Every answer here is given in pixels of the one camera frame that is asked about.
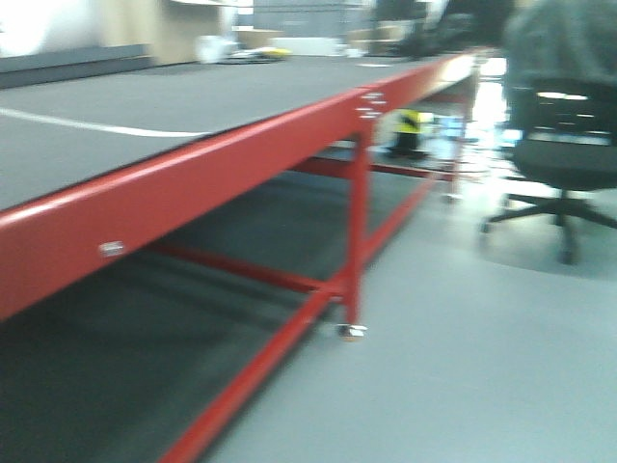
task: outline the yellow and black object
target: yellow and black object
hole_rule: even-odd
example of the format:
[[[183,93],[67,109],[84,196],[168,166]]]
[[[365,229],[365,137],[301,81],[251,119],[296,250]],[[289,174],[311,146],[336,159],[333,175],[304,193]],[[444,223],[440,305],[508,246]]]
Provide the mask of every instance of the yellow and black object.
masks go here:
[[[251,50],[239,50],[228,56],[224,64],[256,64],[256,63],[275,63],[282,61],[291,56],[291,51],[285,48],[276,48],[273,46],[262,46]]]
[[[399,109],[399,121],[396,126],[396,144],[388,147],[391,157],[406,157],[413,160],[423,159],[426,151],[419,150],[419,135],[422,128],[422,113],[413,109]]]

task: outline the cardboard box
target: cardboard box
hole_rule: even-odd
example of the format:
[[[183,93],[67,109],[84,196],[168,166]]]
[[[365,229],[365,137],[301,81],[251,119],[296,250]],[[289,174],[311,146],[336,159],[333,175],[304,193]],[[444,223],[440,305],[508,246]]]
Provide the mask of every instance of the cardboard box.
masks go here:
[[[158,65],[196,60],[199,36],[228,31],[224,2],[209,0],[99,0],[103,45],[142,43]]]

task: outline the chair seat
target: chair seat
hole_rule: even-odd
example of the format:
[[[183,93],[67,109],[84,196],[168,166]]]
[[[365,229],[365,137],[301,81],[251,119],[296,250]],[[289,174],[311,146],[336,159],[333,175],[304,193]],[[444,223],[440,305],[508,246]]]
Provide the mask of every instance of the chair seat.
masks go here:
[[[525,177],[561,190],[617,187],[617,147],[525,139],[512,161]]]

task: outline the red table leg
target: red table leg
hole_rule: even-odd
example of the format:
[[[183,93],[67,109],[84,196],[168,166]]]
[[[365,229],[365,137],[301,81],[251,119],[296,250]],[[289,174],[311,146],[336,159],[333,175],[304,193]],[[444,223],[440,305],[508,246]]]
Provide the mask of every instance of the red table leg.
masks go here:
[[[349,205],[349,242],[347,247],[346,288],[343,302],[346,307],[345,323],[339,325],[339,333],[346,340],[357,340],[365,328],[358,325],[360,315],[360,288],[364,268],[366,246],[366,223],[368,211],[368,179],[370,159],[368,148],[371,143],[373,121],[366,120],[358,134],[351,166],[351,192]]]

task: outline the yellow object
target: yellow object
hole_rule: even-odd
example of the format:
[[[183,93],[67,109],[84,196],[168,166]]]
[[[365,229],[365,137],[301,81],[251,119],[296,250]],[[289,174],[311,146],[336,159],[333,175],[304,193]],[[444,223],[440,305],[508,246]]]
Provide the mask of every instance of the yellow object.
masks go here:
[[[291,55],[291,51],[286,48],[275,48],[274,46],[264,46],[258,48],[257,51],[261,56],[267,56],[268,58],[283,59]]]
[[[399,109],[399,122],[396,126],[397,133],[420,133],[422,113],[413,109]]]

